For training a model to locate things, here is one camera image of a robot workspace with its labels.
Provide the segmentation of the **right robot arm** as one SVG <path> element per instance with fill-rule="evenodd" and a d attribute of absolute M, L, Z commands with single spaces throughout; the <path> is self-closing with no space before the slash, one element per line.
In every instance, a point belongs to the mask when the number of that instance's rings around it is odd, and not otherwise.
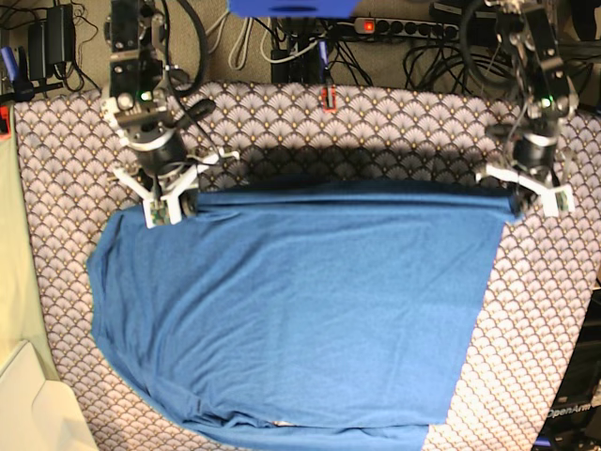
<path fill-rule="evenodd" d="M 169 18 L 153 1 L 114 1 L 106 22 L 111 47 L 109 84 L 102 93 L 101 111 L 116 130 L 122 147 L 130 150 L 137 167 L 117 167 L 116 179 L 142 201 L 146 226 L 175 225 L 196 211 L 199 176 L 239 153 L 210 145 L 208 155 L 194 156 L 182 134 L 215 109 L 200 100 L 170 112 L 169 101 L 179 101 L 172 79 L 167 42 Z"/>

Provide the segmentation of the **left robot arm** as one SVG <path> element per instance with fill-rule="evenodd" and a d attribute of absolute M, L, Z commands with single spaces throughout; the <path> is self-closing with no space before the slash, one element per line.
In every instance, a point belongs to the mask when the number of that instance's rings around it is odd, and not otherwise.
<path fill-rule="evenodd" d="M 470 21 L 483 5 L 496 9 L 497 41 L 514 71 L 514 78 L 507 82 L 488 79 L 471 54 Z M 521 101 L 514 123 L 487 128 L 488 135 L 503 142 L 503 156 L 478 168 L 475 179 L 493 178 L 511 185 L 519 212 L 535 203 L 546 217 L 574 211 L 573 189 L 567 176 L 557 176 L 554 165 L 562 127 L 578 108 L 578 93 L 545 7 L 535 1 L 471 1 L 461 17 L 459 44 L 466 67 L 477 81 L 498 90 L 516 87 Z"/>

